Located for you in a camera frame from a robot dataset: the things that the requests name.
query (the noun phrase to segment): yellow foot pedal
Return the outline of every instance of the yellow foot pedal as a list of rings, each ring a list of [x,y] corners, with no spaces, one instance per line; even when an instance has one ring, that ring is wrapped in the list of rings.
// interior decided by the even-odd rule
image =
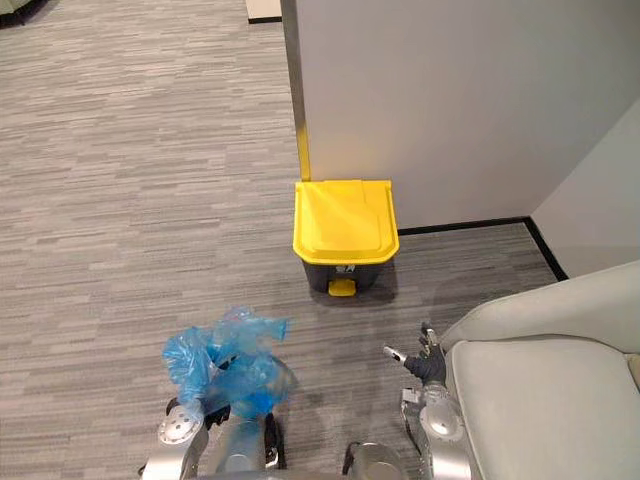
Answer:
[[[356,294],[356,282],[349,278],[336,278],[329,282],[329,295],[332,297],[353,297]]]

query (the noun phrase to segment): white partition wall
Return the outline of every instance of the white partition wall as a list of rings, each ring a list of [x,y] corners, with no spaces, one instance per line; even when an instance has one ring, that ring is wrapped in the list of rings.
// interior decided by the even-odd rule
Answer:
[[[640,259],[640,100],[533,219],[569,276]]]
[[[392,179],[401,228],[532,214],[640,95],[638,0],[297,0],[297,20],[311,178]]]

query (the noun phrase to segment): chair armrest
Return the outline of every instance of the chair armrest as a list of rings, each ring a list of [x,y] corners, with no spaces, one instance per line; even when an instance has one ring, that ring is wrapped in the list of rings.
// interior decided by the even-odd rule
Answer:
[[[484,303],[442,337],[461,340],[570,335],[640,352],[640,261]]]

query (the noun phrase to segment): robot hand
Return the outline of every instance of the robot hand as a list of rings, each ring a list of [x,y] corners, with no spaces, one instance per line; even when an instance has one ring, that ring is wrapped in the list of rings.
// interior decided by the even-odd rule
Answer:
[[[444,385],[447,378],[447,370],[442,348],[438,344],[438,337],[433,329],[426,323],[421,327],[422,335],[420,350],[417,357],[407,356],[393,347],[385,345],[383,352],[385,355],[400,362],[413,375],[422,380],[422,385],[436,382]]]

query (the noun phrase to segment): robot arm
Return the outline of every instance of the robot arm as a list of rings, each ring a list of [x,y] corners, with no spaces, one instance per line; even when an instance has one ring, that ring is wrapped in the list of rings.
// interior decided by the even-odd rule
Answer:
[[[401,400],[407,433],[422,459],[422,478],[473,480],[477,469],[460,405],[445,387],[444,354],[433,329],[422,324],[422,334],[417,357],[389,346],[383,350],[422,381],[421,390],[403,389]]]

